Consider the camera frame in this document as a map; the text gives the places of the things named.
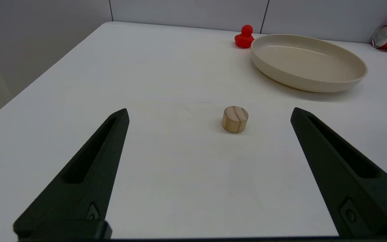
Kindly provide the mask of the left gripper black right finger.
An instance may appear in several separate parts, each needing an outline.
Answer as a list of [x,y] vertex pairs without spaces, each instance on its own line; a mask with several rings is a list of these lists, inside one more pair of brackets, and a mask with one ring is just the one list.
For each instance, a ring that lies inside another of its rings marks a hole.
[[312,113],[291,124],[341,237],[387,237],[387,173]]

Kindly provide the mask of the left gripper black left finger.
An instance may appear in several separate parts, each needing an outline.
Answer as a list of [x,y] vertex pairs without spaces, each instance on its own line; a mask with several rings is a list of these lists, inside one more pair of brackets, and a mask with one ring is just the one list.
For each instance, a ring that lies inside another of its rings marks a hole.
[[130,120],[111,114],[14,222],[18,240],[103,240]]

